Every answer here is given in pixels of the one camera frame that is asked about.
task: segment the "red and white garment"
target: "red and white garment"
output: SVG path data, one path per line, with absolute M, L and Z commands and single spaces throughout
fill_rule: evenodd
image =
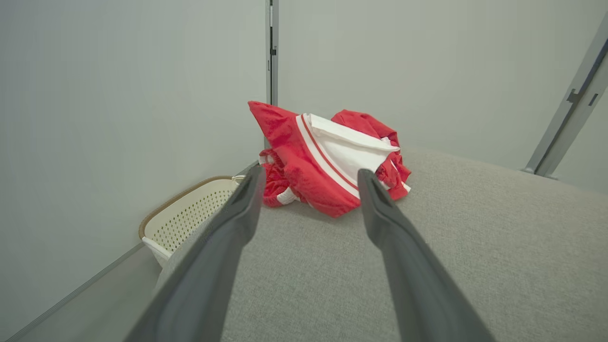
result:
M 341 111 L 327 120 L 260 102 L 249 108 L 272 147 L 260 153 L 264 204 L 300 200 L 338 217 L 361 204 L 359 169 L 375 170 L 394 200 L 409 192 L 397 133 L 372 116 Z

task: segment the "perforated basket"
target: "perforated basket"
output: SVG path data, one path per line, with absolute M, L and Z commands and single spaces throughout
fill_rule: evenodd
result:
M 221 208 L 244 176 L 218 176 L 177 194 L 148 215 L 139 238 L 164 267 L 173 252 L 206 218 Z

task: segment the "basket rim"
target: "basket rim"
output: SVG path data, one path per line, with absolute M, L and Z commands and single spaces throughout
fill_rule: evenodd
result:
M 153 210 L 150 214 L 148 214 L 148 216 L 146 216 L 145 219 L 141 222 L 141 224 L 139 225 L 139 239 L 141 240 L 144 236 L 146 236 L 145 229 L 146 229 L 146 226 L 148 225 L 148 223 L 150 222 L 150 220 L 152 220 L 152 218 L 154 218 L 154 216 L 157 216 L 158 213 L 160 213 L 161 211 L 168 208 L 171 204 L 177 202 L 180 198 L 186 196 L 190 192 L 193 192 L 194 190 L 200 188 L 201 186 L 203 186 L 207 183 L 211 183 L 212 181 L 231 180 L 231 179 L 232 179 L 232 176 L 215 176 L 215 177 L 207 178 L 206 180 L 198 182 L 195 185 L 189 187 L 188 189 L 171 197 L 171 199 L 169 199 L 168 201 L 163 203 L 161 206 L 159 206 L 158 208 Z

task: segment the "gray fabric surface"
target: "gray fabric surface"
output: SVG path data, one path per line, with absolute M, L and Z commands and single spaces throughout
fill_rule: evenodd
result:
M 436 152 L 402 153 L 412 192 L 399 208 L 497 341 L 608 341 L 608 197 Z M 223 340 L 398 341 L 361 210 L 334 220 L 301 203 L 263 208 Z

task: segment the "floor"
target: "floor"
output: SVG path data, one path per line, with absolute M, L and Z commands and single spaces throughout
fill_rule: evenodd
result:
M 18 342 L 122 341 L 150 302 L 160 272 L 143 247 Z

